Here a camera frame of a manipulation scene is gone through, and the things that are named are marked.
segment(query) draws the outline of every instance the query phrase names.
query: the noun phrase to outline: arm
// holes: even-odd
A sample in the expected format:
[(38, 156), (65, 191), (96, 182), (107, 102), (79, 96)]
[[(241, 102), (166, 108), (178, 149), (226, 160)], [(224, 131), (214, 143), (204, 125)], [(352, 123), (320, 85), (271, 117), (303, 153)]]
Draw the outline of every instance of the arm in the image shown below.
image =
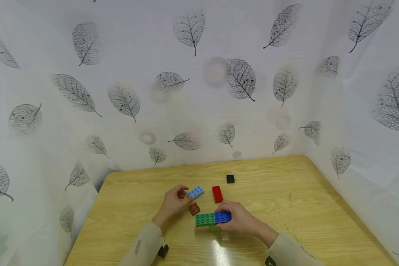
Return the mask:
[(222, 231), (237, 231), (258, 238), (267, 246), (267, 253), (278, 266), (323, 266), (300, 244), (255, 218), (240, 203), (222, 201), (216, 212), (222, 211), (231, 212), (232, 220), (225, 224), (218, 224), (216, 227)]
[(150, 266), (154, 261), (158, 250), (164, 243), (162, 229), (166, 222), (176, 213), (192, 201), (192, 197), (186, 197), (189, 188), (185, 185), (177, 185), (164, 194), (163, 204), (160, 210), (140, 231), (133, 243), (132, 249), (124, 257), (119, 266)]

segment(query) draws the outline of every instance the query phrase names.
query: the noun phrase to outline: brown lego brick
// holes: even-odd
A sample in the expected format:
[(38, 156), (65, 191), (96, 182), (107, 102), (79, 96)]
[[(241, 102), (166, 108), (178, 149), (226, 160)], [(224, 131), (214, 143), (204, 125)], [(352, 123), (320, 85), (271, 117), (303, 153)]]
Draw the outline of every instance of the brown lego brick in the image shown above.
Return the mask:
[(200, 208), (196, 202), (189, 206), (189, 212), (191, 212), (192, 215), (196, 215), (197, 213), (200, 212)]

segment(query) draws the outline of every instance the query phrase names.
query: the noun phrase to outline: beige sleeve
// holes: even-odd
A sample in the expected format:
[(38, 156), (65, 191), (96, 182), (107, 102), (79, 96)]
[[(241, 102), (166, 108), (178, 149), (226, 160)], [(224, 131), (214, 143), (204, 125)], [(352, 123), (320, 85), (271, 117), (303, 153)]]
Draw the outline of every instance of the beige sleeve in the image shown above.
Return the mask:
[(267, 251), (278, 266), (323, 266), (324, 264), (309, 254), (289, 236), (280, 233)]
[(153, 222), (148, 222), (119, 266), (150, 266), (163, 243), (161, 229)]

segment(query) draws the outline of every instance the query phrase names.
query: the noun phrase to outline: fabric wall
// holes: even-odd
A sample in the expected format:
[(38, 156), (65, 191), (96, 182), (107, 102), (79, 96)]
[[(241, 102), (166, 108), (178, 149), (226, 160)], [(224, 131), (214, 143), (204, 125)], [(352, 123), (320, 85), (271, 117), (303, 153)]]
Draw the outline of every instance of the fabric wall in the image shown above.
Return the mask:
[(399, 0), (0, 0), (0, 265), (111, 171), (292, 154), (399, 263)]

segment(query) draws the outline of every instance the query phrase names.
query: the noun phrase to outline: left hand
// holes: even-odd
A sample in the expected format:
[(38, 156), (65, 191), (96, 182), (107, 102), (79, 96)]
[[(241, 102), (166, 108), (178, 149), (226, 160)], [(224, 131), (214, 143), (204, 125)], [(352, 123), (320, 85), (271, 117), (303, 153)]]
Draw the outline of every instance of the left hand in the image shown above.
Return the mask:
[(152, 218), (152, 222), (163, 229), (164, 224), (172, 216), (183, 210), (183, 208), (190, 204), (192, 197), (186, 197), (186, 190), (189, 188), (186, 185), (177, 185), (164, 194), (164, 200), (161, 204), (160, 210)]

